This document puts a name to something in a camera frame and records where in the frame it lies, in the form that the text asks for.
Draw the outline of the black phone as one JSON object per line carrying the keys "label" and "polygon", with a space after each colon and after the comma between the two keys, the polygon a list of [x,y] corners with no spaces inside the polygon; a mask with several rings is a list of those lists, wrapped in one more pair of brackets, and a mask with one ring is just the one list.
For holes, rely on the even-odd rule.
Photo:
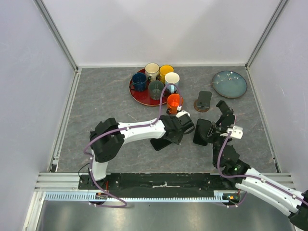
{"label": "black phone", "polygon": [[198,144],[201,146],[207,146],[208,144],[208,133],[211,128],[211,121],[205,120],[205,119],[198,119],[194,137],[193,137],[193,143]]}

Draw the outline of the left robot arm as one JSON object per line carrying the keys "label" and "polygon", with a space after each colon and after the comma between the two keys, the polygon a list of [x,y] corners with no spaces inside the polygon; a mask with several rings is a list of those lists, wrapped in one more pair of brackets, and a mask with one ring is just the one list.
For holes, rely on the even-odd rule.
{"label": "left robot arm", "polygon": [[184,135],[194,131],[194,123],[187,112],[176,115],[162,115],[149,121],[137,123],[117,122],[109,118],[100,122],[90,132],[92,165],[89,184],[95,189],[105,185],[108,162],[116,157],[125,144],[149,139],[156,151],[168,145],[180,144]]}

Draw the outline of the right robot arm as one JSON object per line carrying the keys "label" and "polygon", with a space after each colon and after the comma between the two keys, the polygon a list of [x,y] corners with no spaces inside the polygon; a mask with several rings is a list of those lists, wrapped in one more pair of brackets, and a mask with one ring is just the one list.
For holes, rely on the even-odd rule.
{"label": "right robot arm", "polygon": [[243,129],[236,126],[234,110],[225,101],[219,101],[216,106],[222,115],[211,123],[206,137],[213,145],[213,165],[221,175],[221,186],[228,190],[235,187],[262,199],[285,214],[294,226],[306,231],[308,193],[286,187],[242,161],[228,142],[241,139]]}

